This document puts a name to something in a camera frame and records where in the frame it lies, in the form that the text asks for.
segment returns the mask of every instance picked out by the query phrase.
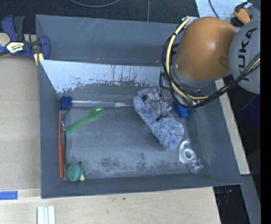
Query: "green spoon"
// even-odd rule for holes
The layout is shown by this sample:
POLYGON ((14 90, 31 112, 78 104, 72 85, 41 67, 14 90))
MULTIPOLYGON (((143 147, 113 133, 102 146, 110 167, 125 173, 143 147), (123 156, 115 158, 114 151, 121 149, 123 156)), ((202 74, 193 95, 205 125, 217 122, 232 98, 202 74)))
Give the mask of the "green spoon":
POLYGON ((90 119, 98 119, 103 114, 103 112, 104 112, 104 108, 101 106, 92 109, 87 116, 75 122, 74 124, 68 126, 66 128, 66 135, 69 135, 70 133, 78 129, 81 125, 83 125, 85 122, 89 121, 90 119))

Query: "table top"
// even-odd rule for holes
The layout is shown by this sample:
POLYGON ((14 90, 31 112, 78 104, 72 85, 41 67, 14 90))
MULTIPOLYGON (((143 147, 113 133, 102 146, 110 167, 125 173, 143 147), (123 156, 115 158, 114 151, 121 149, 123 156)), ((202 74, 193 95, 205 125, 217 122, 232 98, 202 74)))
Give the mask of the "table top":
MULTIPOLYGON (((8 41, 8 36, 0 33, 0 44, 8 41)), ((10 55, 0 57, 0 72, 6 72, 6 68, 8 73, 0 74, 0 190, 11 190, 14 182, 22 188, 18 200, 0 201, 0 223, 35 223, 37 207, 50 205, 55 206, 58 224, 221 223, 211 187, 41 199, 39 107, 30 105, 37 103, 37 68, 31 60, 10 55), (8 100, 6 105, 3 95, 8 92, 16 99, 8 100), (14 105, 19 109, 8 110, 14 105)), ((222 80, 216 82, 217 87, 222 85, 222 80)), ((240 174, 250 174, 227 95, 220 101, 240 174)))

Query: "wire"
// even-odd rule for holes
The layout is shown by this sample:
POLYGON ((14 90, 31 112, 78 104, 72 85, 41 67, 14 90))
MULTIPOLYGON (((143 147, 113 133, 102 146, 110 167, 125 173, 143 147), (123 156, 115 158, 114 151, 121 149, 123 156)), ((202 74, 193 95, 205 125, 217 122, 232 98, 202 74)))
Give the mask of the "wire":
POLYGON ((109 6, 111 6, 111 5, 116 4, 117 2, 120 2, 121 0, 116 0, 116 1, 114 1, 114 2, 112 2, 112 3, 106 4, 106 5, 100 5, 100 6, 86 5, 86 4, 83 4, 83 3, 76 2, 76 1, 74 1, 74 0, 69 0, 69 1, 71 1, 71 2, 73 2, 73 3, 75 3, 75 4, 77 4, 77 5, 83 6, 83 7, 101 8, 101 7, 109 7, 109 6))
POLYGON ((212 5, 212 3, 211 3, 211 0, 208 0, 208 1, 209 1, 210 7, 212 8, 212 11, 213 11, 213 13, 215 14, 215 16, 218 17, 218 18, 220 18, 220 17, 218 16, 217 12, 215 11, 214 7, 213 7, 213 5, 212 5))

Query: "gray panel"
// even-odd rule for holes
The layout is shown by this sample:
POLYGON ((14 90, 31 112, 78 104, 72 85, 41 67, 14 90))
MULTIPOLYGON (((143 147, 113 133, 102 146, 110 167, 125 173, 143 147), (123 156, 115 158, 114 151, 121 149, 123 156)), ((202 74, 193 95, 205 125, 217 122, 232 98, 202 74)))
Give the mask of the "gray panel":
POLYGON ((175 24, 36 16, 37 36, 50 39, 50 60, 161 64, 162 45, 175 24))

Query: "clamp handle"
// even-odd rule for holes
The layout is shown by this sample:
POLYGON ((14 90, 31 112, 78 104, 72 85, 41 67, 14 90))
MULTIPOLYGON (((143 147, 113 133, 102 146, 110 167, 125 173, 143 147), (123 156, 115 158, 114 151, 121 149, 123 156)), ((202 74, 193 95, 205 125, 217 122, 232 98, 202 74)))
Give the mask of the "clamp handle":
POLYGON ((8 35, 11 42, 24 40, 22 33, 22 24, 24 19, 24 16, 14 17, 14 15, 9 15, 1 21, 3 31, 8 35))

